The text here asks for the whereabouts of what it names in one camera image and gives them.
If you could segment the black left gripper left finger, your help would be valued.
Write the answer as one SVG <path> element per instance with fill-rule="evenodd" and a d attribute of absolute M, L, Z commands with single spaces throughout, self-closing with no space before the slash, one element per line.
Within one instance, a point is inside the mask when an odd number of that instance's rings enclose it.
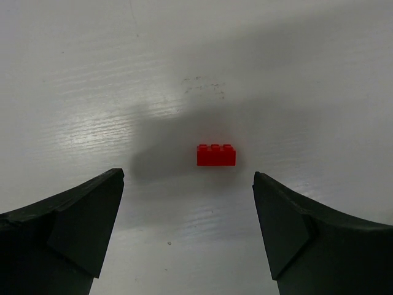
<path fill-rule="evenodd" d="M 103 267 L 123 178 L 113 168 L 1 214 L 1 294 L 89 294 Z"/>

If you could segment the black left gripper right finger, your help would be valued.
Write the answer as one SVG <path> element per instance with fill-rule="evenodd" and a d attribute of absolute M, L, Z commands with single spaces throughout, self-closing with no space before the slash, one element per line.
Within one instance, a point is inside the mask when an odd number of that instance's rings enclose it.
<path fill-rule="evenodd" d="M 281 294 L 392 293 L 392 226 L 334 210 L 264 173 L 252 188 Z"/>

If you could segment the small red lego brick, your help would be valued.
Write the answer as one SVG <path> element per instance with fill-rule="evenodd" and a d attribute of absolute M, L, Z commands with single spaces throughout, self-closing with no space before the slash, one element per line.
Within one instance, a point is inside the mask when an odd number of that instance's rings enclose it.
<path fill-rule="evenodd" d="M 236 150 L 231 144 L 199 144 L 196 149 L 199 167 L 234 167 Z"/>

